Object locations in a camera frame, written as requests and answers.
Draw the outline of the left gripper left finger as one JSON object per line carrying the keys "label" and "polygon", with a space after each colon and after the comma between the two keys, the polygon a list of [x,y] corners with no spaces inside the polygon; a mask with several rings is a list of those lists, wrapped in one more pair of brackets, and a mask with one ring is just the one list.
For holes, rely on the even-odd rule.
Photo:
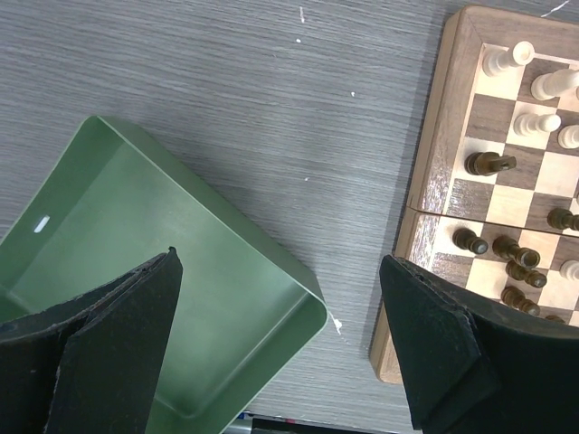
{"label": "left gripper left finger", "polygon": [[38,313],[1,300],[1,431],[143,433],[174,321],[175,248]]}

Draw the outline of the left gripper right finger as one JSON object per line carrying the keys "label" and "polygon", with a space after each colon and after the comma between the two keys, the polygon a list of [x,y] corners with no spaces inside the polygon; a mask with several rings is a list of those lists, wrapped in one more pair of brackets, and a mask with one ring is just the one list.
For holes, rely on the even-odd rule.
{"label": "left gripper right finger", "polygon": [[380,284],[413,427],[576,430],[578,330],[383,257]]}

